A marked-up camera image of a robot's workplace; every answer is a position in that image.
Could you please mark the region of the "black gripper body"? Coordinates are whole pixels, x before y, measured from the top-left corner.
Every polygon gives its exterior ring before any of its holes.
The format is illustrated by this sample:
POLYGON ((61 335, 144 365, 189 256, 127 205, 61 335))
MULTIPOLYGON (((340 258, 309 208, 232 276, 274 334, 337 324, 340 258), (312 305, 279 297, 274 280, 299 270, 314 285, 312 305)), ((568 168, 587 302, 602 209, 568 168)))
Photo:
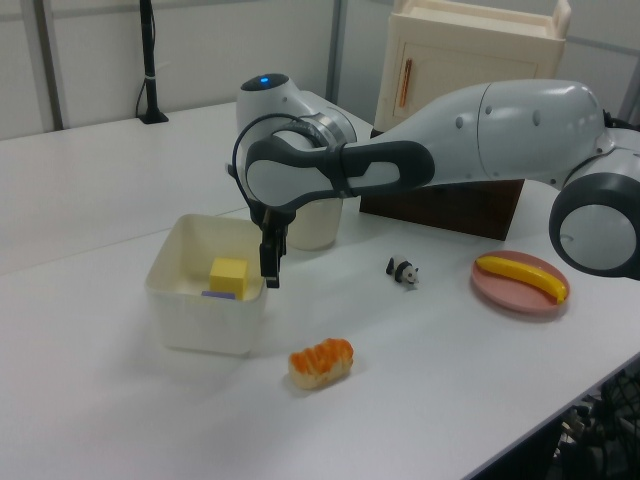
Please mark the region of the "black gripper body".
POLYGON ((257 200, 249 200, 250 217, 262 232, 262 242, 271 241, 278 244, 279 231, 285 231, 294 221, 296 211, 282 211, 268 207, 257 200))

